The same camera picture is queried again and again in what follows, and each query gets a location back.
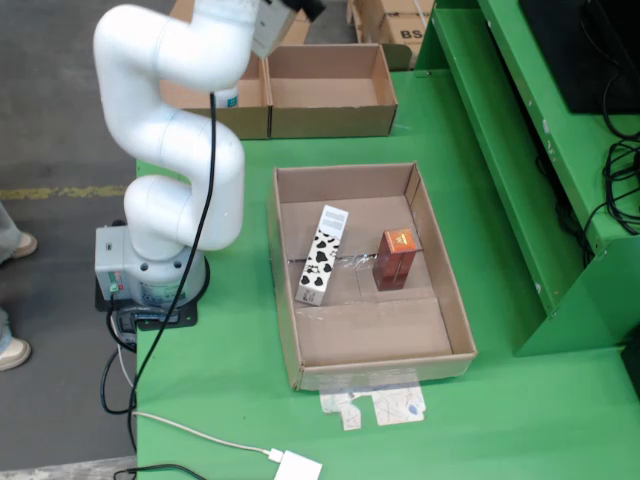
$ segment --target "small orange box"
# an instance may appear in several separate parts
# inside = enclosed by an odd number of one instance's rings
[[[382,234],[373,277],[378,290],[400,290],[409,275],[418,248],[411,230],[386,230]]]

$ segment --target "green table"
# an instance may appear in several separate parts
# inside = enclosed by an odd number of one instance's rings
[[[323,479],[637,478],[640,403],[616,349],[515,358],[542,304],[454,78],[393,75],[400,107],[389,138],[246,142],[244,230],[208,256],[211,285],[194,328],[168,330],[139,388],[139,410],[229,441],[289,449]],[[345,432],[317,392],[289,388],[267,241],[274,167],[417,161],[480,352],[458,379],[423,385],[424,422]],[[140,166],[140,173],[151,171]],[[153,339],[141,333],[139,361]],[[262,455],[138,421],[139,465],[175,462],[208,479],[273,478]],[[176,473],[144,479],[182,478]]]

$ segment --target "robotic arm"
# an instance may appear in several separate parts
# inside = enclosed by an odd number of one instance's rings
[[[162,101],[159,79],[200,91],[233,87],[251,54],[258,0],[197,0],[191,24],[133,5],[100,20],[94,55],[107,127],[134,158],[181,173],[191,187],[159,175],[135,180],[125,212],[133,249],[167,261],[191,246],[209,177],[211,120]],[[218,250],[240,234],[244,151],[216,125],[214,196],[199,249]]]
[[[207,92],[233,88],[251,50],[267,56],[300,8],[314,18],[323,7],[317,0],[196,0],[190,24],[133,5],[115,7],[100,20],[94,56],[109,132],[134,158],[190,182],[136,179],[125,195],[128,225],[97,230],[95,270],[104,301],[170,304],[206,202],[211,119],[164,103],[160,79]],[[244,150],[224,125],[216,123],[215,133],[211,205],[178,306],[206,288],[202,251],[229,246],[242,229]]]

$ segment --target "cow print carton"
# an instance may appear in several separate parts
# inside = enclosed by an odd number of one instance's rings
[[[296,300],[319,306],[327,291],[349,213],[325,205],[307,256]]]

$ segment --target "paper scrap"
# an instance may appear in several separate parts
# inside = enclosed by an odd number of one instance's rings
[[[351,402],[359,397],[371,397],[378,425],[420,422],[427,406],[419,383],[392,385],[372,389],[340,389],[320,392],[324,413],[339,413],[345,430],[362,427],[360,409]]]

